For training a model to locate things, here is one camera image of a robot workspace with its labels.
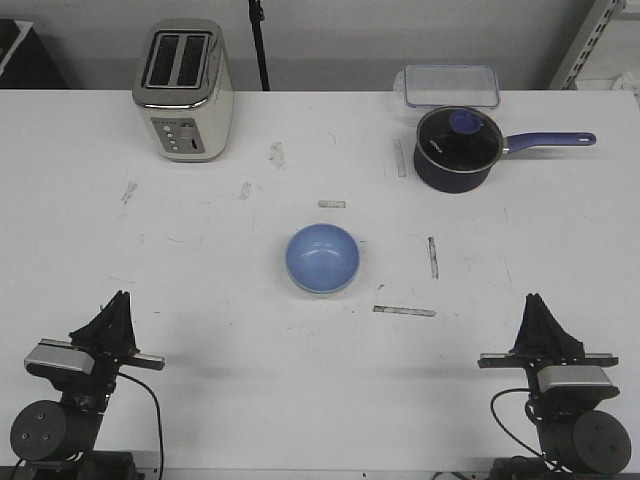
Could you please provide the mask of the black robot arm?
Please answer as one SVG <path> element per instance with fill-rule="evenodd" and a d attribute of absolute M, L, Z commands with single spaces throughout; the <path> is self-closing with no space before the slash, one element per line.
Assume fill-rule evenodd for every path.
<path fill-rule="evenodd" d="M 541 296 L 520 324 L 349 317 L 265 346 L 175 337 L 152 381 L 169 468 L 395 469 L 496 461 L 494 473 L 613 475 L 631 458 L 618 393 Z"/>
<path fill-rule="evenodd" d="M 95 447 L 122 367 L 160 371 L 162 357 L 144 355 L 136 345 L 130 295 L 118 291 L 68 340 L 41 339 L 24 367 L 60 392 L 57 401 L 39 400 L 22 409 L 10 430 L 17 468 L 35 479 L 143 479 L 130 451 Z"/>

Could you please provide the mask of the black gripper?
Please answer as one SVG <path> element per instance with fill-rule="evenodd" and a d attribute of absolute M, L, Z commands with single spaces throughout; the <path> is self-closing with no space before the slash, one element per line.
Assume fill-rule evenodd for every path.
<path fill-rule="evenodd" d="M 69 337 L 68 342 L 43 338 L 39 343 L 88 353 L 95 360 L 92 373 L 39 367 L 39 376 L 60 393 L 62 405 L 74 410 L 104 410 L 122 367 L 160 371 L 166 364 L 164 357 L 143 354 L 137 348 L 127 291 L 118 291 L 93 320 L 71 332 Z"/>
<path fill-rule="evenodd" d="M 605 372 L 605 368 L 618 365 L 618 357 L 611 353 L 586 353 L 559 359 L 522 354 L 537 353 L 541 349 L 539 328 L 548 354 L 585 353 L 584 344 L 561 327 L 542 297 L 528 294 L 512 353 L 482 353 L 478 366 L 481 369 L 521 368 L 531 391 L 548 398 L 607 400 L 619 395 L 619 388 Z"/>

